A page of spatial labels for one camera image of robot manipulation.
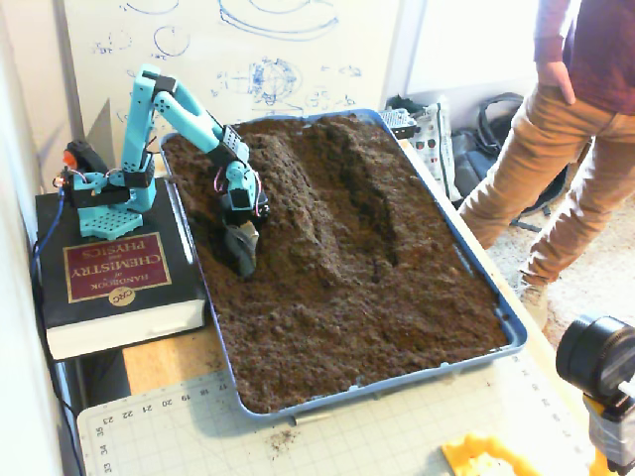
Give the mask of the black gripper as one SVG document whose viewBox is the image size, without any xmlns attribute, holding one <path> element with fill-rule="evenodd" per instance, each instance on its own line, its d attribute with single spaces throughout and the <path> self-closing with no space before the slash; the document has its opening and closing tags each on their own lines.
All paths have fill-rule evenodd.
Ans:
<svg viewBox="0 0 635 476">
<path fill-rule="evenodd" d="M 255 226 L 261 226 L 269 217 L 268 197 L 259 195 L 256 211 L 233 210 L 228 194 L 221 197 L 220 204 L 223 224 L 230 225 L 226 230 L 226 246 L 237 260 L 239 274 L 248 277 L 256 270 L 258 231 Z"/>
</svg>

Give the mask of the bare person hand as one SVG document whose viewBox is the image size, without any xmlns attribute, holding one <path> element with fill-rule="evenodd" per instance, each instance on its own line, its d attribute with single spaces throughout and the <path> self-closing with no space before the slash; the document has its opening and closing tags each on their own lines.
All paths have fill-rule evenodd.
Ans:
<svg viewBox="0 0 635 476">
<path fill-rule="evenodd" d="M 569 71 L 563 61 L 538 61 L 536 63 L 538 83 L 556 87 L 568 105 L 576 102 Z"/>
</svg>

